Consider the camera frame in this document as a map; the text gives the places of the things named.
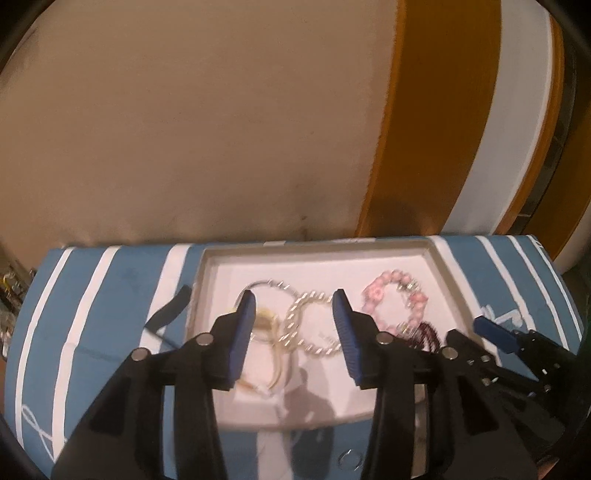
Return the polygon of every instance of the metal screw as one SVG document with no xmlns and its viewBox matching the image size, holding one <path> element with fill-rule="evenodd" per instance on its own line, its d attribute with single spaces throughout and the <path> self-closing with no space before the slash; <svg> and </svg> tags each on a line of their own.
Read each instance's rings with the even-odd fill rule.
<svg viewBox="0 0 591 480">
<path fill-rule="evenodd" d="M 131 359 L 134 362 L 139 362 L 139 361 L 147 358 L 149 354 L 150 354 L 150 350 L 148 350 L 147 348 L 144 348 L 144 347 L 139 347 L 139 348 L 136 348 L 133 352 L 131 352 Z"/>
<path fill-rule="evenodd" d="M 375 336 L 375 341 L 378 342 L 380 345 L 389 345 L 394 340 L 394 337 L 391 333 L 388 332 L 379 332 Z"/>
<path fill-rule="evenodd" d="M 198 345 L 207 346 L 213 343 L 213 335 L 209 332 L 200 333 L 195 337 Z"/>
<path fill-rule="evenodd" d="M 448 360 L 455 360 L 457 358 L 457 350 L 451 346 L 445 346 L 441 349 L 441 354 L 443 358 L 447 358 Z"/>
<path fill-rule="evenodd" d="M 357 470 L 363 463 L 363 455 L 349 449 L 339 455 L 338 463 L 341 470 Z"/>
</svg>

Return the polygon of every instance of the bracelet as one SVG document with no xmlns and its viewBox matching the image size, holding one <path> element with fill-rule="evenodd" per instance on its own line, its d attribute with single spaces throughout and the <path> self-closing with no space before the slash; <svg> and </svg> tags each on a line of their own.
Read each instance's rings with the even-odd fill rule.
<svg viewBox="0 0 591 480">
<path fill-rule="evenodd" d="M 413 348 L 427 350 L 428 352 L 437 352 L 441 348 L 437 331 L 428 322 L 421 322 L 418 325 L 408 343 Z"/>
<path fill-rule="evenodd" d="M 249 283 L 238 294 L 238 297 L 236 298 L 236 302 L 234 302 L 234 310 L 236 310 L 238 308 L 238 304 L 240 303 L 240 300 L 242 300 L 242 295 L 244 295 L 244 292 L 246 292 L 247 290 L 252 290 L 255 287 L 262 287 L 262 286 L 276 288 L 277 290 L 282 290 L 284 292 L 289 293 L 295 299 L 297 299 L 300 296 L 300 294 L 297 292 L 297 290 L 293 289 L 291 285 L 289 285 L 288 283 L 285 283 L 283 280 L 281 280 L 281 281 L 277 281 L 277 280 L 257 280 L 257 281 L 254 281 L 252 283 Z M 256 328 L 256 322 L 259 319 L 258 310 L 259 309 L 257 309 L 257 314 L 256 314 L 256 319 L 255 319 L 255 327 L 253 329 Z M 256 342 L 273 343 L 273 342 L 276 341 L 276 338 L 277 337 L 273 337 L 271 340 L 269 340 L 269 339 L 261 339 L 261 338 L 259 338 L 256 335 L 256 333 L 251 332 L 251 340 L 254 340 Z"/>
<path fill-rule="evenodd" d="M 332 295 L 324 292 L 304 292 L 298 297 L 287 310 L 285 315 L 283 335 L 279 337 L 279 343 L 287 350 L 302 349 L 308 355 L 314 356 L 333 356 L 341 351 L 340 342 L 334 339 L 328 339 L 330 345 L 322 347 L 303 339 L 300 335 L 301 311 L 309 303 L 332 304 Z"/>
<path fill-rule="evenodd" d="M 408 294 L 404 305 L 410 310 L 408 321 L 401 322 L 396 327 L 386 324 L 376 312 L 376 307 L 384 299 L 384 288 L 388 284 L 397 284 L 396 290 L 403 295 L 403 298 L 405 294 Z M 374 318 L 380 330 L 408 339 L 423 321 L 423 313 L 427 306 L 428 297 L 421 291 L 419 282 L 412 278 L 409 273 L 400 270 L 385 271 L 365 287 L 362 293 L 365 302 L 361 310 Z"/>
<path fill-rule="evenodd" d="M 297 290 L 293 289 L 288 283 L 285 283 L 283 281 L 258 280 L 249 283 L 246 287 L 242 289 L 242 291 L 238 294 L 238 297 L 236 298 L 234 310 L 238 308 L 238 304 L 240 303 L 242 295 L 244 295 L 245 291 L 260 286 L 267 286 L 285 291 L 292 295 L 294 298 L 298 298 L 300 296 Z M 245 388 L 246 390 L 249 390 L 253 393 L 258 393 L 263 397 L 269 397 L 270 395 L 272 395 L 272 389 L 279 382 L 281 374 L 283 372 L 281 349 L 280 344 L 277 341 L 277 338 L 279 337 L 279 324 L 279 316 L 273 313 L 272 311 L 264 307 L 259 307 L 256 309 L 255 323 L 253 325 L 251 332 L 251 340 L 271 344 L 271 349 L 273 351 L 273 377 L 267 385 L 261 386 L 256 385 L 247 380 L 245 374 L 243 373 L 236 382 L 239 386 Z M 263 330 L 264 332 L 267 332 L 267 337 L 261 338 L 259 335 L 255 333 L 255 330 Z"/>
<path fill-rule="evenodd" d="M 283 372 L 283 364 L 281 362 L 281 349 L 280 344 L 277 342 L 277 337 L 279 334 L 279 317 L 268 309 L 257 309 L 254 328 L 269 331 L 271 340 L 267 343 L 272 344 L 271 348 L 273 351 L 273 377 L 267 385 L 261 386 L 256 385 L 247 380 L 246 375 L 242 373 L 241 377 L 237 380 L 236 383 L 249 391 L 258 393 L 263 397 L 269 397 L 272 395 L 272 389 L 279 383 L 281 374 Z"/>
</svg>

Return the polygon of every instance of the white tray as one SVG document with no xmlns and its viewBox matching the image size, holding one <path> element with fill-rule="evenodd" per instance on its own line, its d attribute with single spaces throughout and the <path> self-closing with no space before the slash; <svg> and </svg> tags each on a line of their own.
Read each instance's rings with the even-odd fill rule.
<svg viewBox="0 0 591 480">
<path fill-rule="evenodd" d="M 233 309 L 237 295 L 256 280 L 284 280 L 299 292 L 333 293 L 344 288 L 352 307 L 362 307 L 362 290 L 385 270 L 399 269 L 416 278 L 429 300 L 424 320 L 444 341 L 450 329 L 471 333 L 473 318 L 460 290 L 433 243 L 427 238 L 376 242 L 309 242 L 285 245 L 241 245 L 208 248 L 203 253 L 187 320 L 187 338 L 208 331 L 215 319 Z M 267 287 L 253 290 L 257 306 L 280 315 L 293 299 Z M 378 307 L 383 319 L 396 324 L 408 317 L 394 286 Z M 337 338 L 328 306 L 312 304 L 303 312 L 302 334 L 307 338 Z M 349 377 L 342 354 L 316 358 L 296 351 L 284 355 L 282 388 L 271 397 L 235 388 L 214 391 L 218 425 L 229 429 L 313 429 L 371 418 L 375 391 L 359 390 Z M 251 342 L 243 374 L 261 384 L 272 374 L 268 346 Z"/>
</svg>

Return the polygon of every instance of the beige wall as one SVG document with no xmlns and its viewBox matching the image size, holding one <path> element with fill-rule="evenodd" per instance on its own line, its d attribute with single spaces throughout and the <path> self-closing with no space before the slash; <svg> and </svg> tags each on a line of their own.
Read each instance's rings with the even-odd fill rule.
<svg viewBox="0 0 591 480">
<path fill-rule="evenodd" d="M 0 76 L 0 235 L 65 243 L 355 230 L 395 0 L 57 0 Z"/>
</svg>

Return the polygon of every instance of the orange stripe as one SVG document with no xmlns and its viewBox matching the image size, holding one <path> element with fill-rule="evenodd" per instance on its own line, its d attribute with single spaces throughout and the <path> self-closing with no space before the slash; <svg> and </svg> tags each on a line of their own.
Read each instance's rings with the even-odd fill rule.
<svg viewBox="0 0 591 480">
<path fill-rule="evenodd" d="M 482 138 L 500 49 L 499 0 L 399 1 L 388 100 L 357 235 L 441 231 Z"/>
<path fill-rule="evenodd" d="M 528 222 L 555 259 L 577 228 L 591 201 L 591 66 L 577 55 L 577 95 L 570 132 L 548 189 Z"/>
<path fill-rule="evenodd" d="M 544 160 L 550 149 L 550 143 L 556 129 L 558 122 L 558 114 L 560 113 L 560 106 L 562 103 L 562 91 L 564 87 L 564 41 L 562 38 L 562 30 L 554 18 L 550 18 L 552 27 L 552 41 L 554 51 L 554 61 L 552 68 L 552 85 L 550 88 L 550 95 L 548 97 L 548 106 L 546 108 L 546 115 L 538 137 L 537 145 L 535 146 L 534 154 L 531 158 L 530 164 L 525 172 L 525 176 L 521 181 L 521 185 L 509 205 L 509 208 L 503 215 L 502 220 L 496 227 L 495 233 L 498 235 L 505 235 L 509 228 L 515 222 L 517 215 L 525 205 L 535 181 L 540 175 Z"/>
</svg>

